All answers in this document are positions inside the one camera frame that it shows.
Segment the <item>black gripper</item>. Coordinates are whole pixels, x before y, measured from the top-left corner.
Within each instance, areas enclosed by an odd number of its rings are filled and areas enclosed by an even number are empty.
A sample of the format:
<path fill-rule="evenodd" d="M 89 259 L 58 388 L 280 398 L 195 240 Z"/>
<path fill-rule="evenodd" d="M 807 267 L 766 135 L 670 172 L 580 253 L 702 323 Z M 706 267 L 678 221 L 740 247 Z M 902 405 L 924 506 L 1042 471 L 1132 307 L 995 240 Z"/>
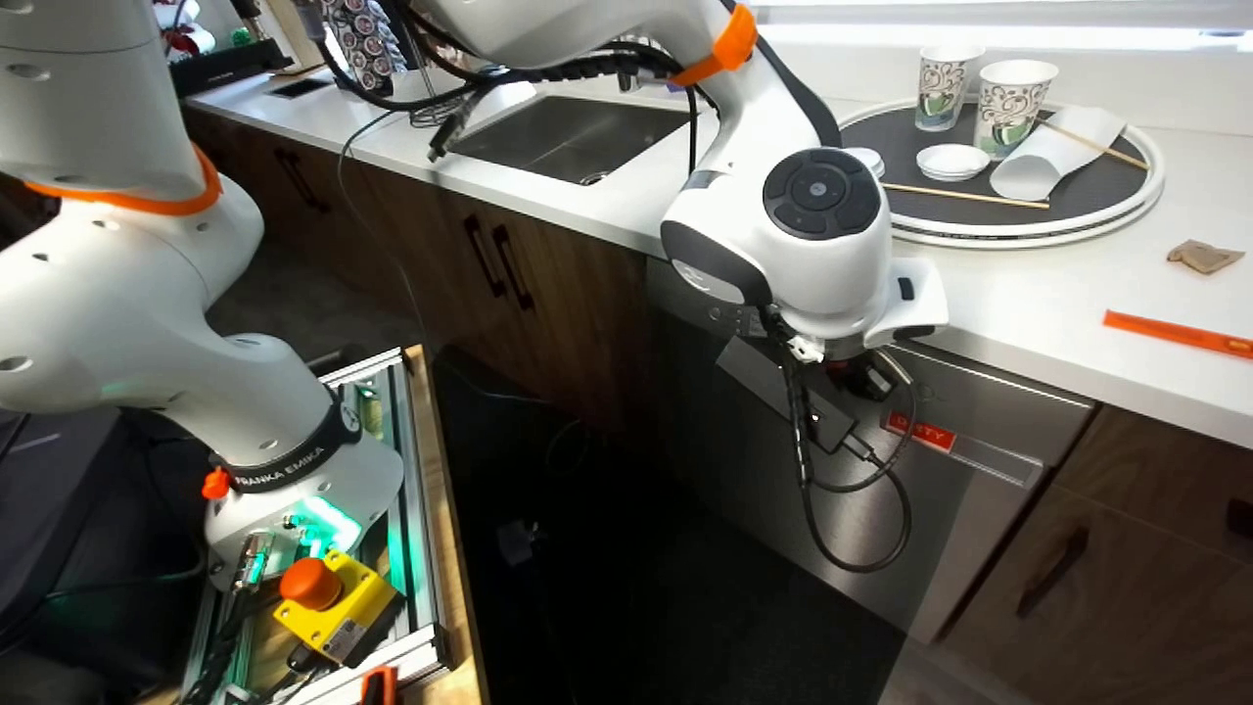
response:
<path fill-rule="evenodd" d="M 859 352 L 849 362 L 787 364 L 785 401 L 803 443 L 843 450 L 859 430 L 909 417 L 915 379 L 893 352 Z"/>

